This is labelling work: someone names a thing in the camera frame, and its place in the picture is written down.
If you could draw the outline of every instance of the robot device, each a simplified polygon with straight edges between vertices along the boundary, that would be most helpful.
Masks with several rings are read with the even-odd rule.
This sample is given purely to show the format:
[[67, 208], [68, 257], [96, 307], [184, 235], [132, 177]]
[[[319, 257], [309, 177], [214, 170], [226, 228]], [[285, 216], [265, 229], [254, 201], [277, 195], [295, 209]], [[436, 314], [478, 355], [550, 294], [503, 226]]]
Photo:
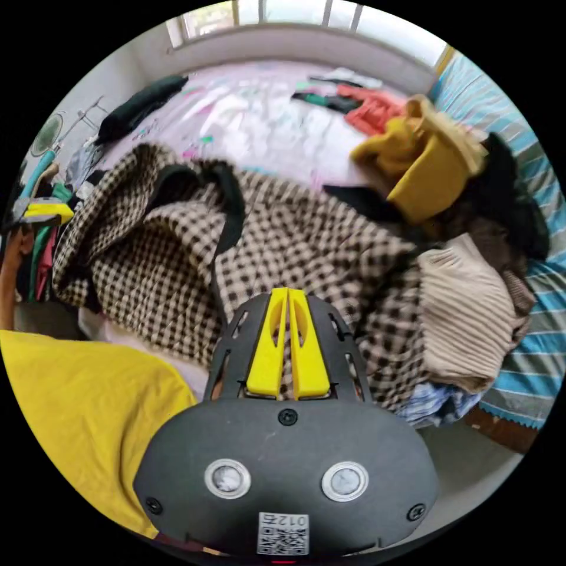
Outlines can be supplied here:
[[[294, 400], [279, 401], [287, 313]], [[168, 537], [274, 563], [401, 541], [437, 485], [419, 434], [372, 403], [338, 311], [287, 288], [241, 305], [214, 352], [204, 401], [162, 426], [134, 480]]]

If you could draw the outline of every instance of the red clothing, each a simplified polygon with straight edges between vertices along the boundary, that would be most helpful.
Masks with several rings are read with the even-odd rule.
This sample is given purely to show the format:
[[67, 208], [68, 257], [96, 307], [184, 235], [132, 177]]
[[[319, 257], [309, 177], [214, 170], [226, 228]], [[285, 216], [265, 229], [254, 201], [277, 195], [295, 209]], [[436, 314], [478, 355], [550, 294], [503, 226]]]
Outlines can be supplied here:
[[345, 84], [338, 85], [338, 94], [363, 104], [346, 114], [346, 122], [368, 136], [385, 133], [385, 124], [395, 116], [405, 114], [405, 101], [384, 90], [355, 88]]

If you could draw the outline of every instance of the mustard yellow sweater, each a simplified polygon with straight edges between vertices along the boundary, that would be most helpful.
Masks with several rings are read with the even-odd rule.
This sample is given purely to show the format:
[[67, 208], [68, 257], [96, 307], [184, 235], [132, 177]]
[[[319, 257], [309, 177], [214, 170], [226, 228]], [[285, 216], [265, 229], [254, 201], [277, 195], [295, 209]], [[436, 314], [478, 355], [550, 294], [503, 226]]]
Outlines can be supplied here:
[[351, 152], [396, 182], [387, 200], [410, 224], [421, 224], [450, 207], [467, 180], [481, 172], [485, 148], [463, 127], [437, 112], [424, 96], [411, 98], [406, 116], [386, 124], [384, 134]]

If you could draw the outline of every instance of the qr code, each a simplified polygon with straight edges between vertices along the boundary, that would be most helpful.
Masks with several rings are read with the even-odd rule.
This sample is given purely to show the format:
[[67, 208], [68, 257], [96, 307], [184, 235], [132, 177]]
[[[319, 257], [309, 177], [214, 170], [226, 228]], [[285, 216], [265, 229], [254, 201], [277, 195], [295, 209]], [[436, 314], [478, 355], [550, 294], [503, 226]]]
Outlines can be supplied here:
[[258, 554], [304, 556], [308, 554], [308, 515], [260, 513]]

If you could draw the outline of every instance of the white wall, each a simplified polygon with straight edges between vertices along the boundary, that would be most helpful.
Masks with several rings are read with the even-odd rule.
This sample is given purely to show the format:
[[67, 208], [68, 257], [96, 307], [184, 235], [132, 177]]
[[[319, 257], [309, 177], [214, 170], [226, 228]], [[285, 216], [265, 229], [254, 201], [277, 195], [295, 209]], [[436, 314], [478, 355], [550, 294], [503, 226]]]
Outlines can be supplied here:
[[[99, 96], [104, 96], [100, 105], [107, 111], [112, 111], [148, 83], [149, 81], [133, 52], [132, 42], [123, 45], [89, 71], [53, 109], [53, 112], [61, 110], [66, 112], [63, 114], [64, 122], [61, 135], [78, 118], [78, 111], [85, 110]], [[88, 112], [87, 116], [94, 124], [99, 126], [105, 114], [94, 108]], [[64, 172], [69, 159], [84, 140], [95, 134], [96, 131], [85, 125], [84, 122], [73, 128], [63, 141], [62, 149], [56, 158], [61, 172]], [[28, 163], [22, 176], [24, 182], [40, 160], [39, 157], [32, 157], [29, 152], [26, 159]]]
[[223, 62], [260, 58], [310, 61], [348, 67], [381, 78], [406, 94], [426, 93], [434, 72], [393, 48], [339, 29], [300, 24], [242, 26], [202, 36], [171, 49], [166, 24], [132, 41], [145, 75], [155, 80]]

